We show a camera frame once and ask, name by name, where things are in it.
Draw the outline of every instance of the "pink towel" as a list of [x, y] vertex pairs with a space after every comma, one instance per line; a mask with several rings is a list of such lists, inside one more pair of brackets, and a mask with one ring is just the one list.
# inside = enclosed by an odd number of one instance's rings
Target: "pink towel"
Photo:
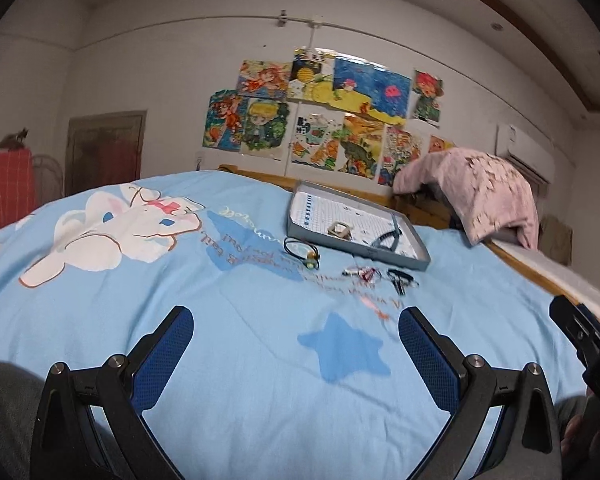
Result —
[[538, 248], [538, 212], [531, 186], [505, 160], [465, 148], [428, 153], [398, 172], [394, 193], [413, 193], [421, 184], [433, 182], [453, 206], [472, 245], [512, 227], [523, 247]]

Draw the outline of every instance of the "door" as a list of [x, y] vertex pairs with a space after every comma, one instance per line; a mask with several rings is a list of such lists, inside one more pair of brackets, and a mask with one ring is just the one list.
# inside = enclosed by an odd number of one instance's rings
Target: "door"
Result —
[[65, 195], [140, 178], [145, 119], [146, 112], [120, 112], [69, 120]]

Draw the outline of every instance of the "blue duvet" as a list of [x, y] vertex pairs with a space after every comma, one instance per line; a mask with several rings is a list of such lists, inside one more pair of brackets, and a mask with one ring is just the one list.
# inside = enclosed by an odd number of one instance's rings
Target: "blue duvet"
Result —
[[554, 400], [584, 390], [551, 296], [487, 248], [418, 228], [432, 263], [400, 297], [343, 276], [367, 263], [350, 254], [321, 249], [318, 271], [286, 256], [290, 197], [201, 171], [84, 192], [4, 228], [0, 360], [41, 378], [59, 360], [99, 366], [185, 305], [193, 339], [144, 416], [190, 479], [407, 477], [448, 417], [398, 339], [410, 305], [465, 354], [540, 363]]

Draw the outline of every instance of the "wooden trim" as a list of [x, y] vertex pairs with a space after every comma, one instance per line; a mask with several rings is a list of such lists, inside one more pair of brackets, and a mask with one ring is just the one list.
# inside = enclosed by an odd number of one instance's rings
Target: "wooden trim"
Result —
[[501, 0], [480, 0], [486, 6], [491, 7], [495, 12], [507, 20], [517, 30], [519, 30], [526, 38], [533, 43], [536, 48], [556, 67], [568, 85], [573, 89], [578, 99], [589, 112], [600, 112], [600, 103], [594, 103], [584, 88], [580, 85], [576, 76], [571, 72], [566, 63], [562, 60], [558, 53], [529, 25], [518, 13], [504, 4]]
[[536, 285], [544, 288], [549, 294], [553, 294], [554, 296], [566, 296], [569, 301], [573, 304], [579, 304], [580, 300], [578, 298], [569, 294], [566, 290], [563, 290], [560, 286], [556, 285], [552, 282], [548, 277], [543, 276], [535, 269], [527, 266], [519, 259], [511, 256], [511, 254], [507, 253], [503, 248], [498, 247], [493, 242], [485, 242], [485, 246], [490, 248], [497, 257], [499, 257], [503, 262], [505, 262], [509, 267], [513, 270], [522, 274], [526, 279], [530, 282], [535, 283]]
[[[232, 164], [220, 164], [220, 166], [218, 166], [218, 170], [239, 174], [241, 176], [248, 176], [249, 178], [254, 178], [255, 180], [259, 180], [261, 182], [268, 182], [269, 184], [280, 186], [282, 189], [286, 189], [287, 191], [293, 191], [296, 188], [296, 184], [299, 182], [298, 180], [288, 176], [240, 170], [237, 166], [233, 166]], [[376, 193], [370, 193], [368, 191], [352, 189], [350, 187], [333, 186], [328, 182], [320, 182], [319, 180], [313, 180], [312, 182], [314, 184], [320, 184], [321, 186], [330, 187], [331, 189], [335, 189], [343, 193], [349, 193], [350, 195], [357, 196], [358, 198], [362, 198], [364, 200], [369, 200], [369, 202], [373, 202], [374, 204], [395, 209], [395, 200], [392, 195], [379, 195]]]

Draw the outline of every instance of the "wall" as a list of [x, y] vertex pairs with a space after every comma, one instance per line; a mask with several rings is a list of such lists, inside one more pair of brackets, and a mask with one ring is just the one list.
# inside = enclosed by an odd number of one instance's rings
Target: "wall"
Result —
[[600, 288], [600, 132], [580, 132], [567, 223], [573, 269]]
[[[322, 25], [278, 27], [281, 9]], [[492, 48], [401, 0], [119, 0], [99, 7], [67, 79], [56, 145], [64, 146], [71, 117], [146, 109], [142, 176], [191, 170], [208, 98], [235, 86], [242, 60], [290, 60], [294, 47], [308, 44], [406, 75], [419, 68], [440, 76], [446, 94], [440, 134], [459, 145], [493, 151], [501, 122], [527, 131], [554, 153], [557, 177], [546, 209], [565, 216], [573, 174], [563, 153], [571, 153], [573, 142], [565, 112]], [[285, 172], [284, 160], [205, 150], [206, 167], [220, 162]], [[388, 192], [359, 177], [295, 164], [287, 174]]]
[[16, 0], [0, 20], [0, 140], [23, 128], [52, 153], [69, 65], [88, 9], [77, 0]]

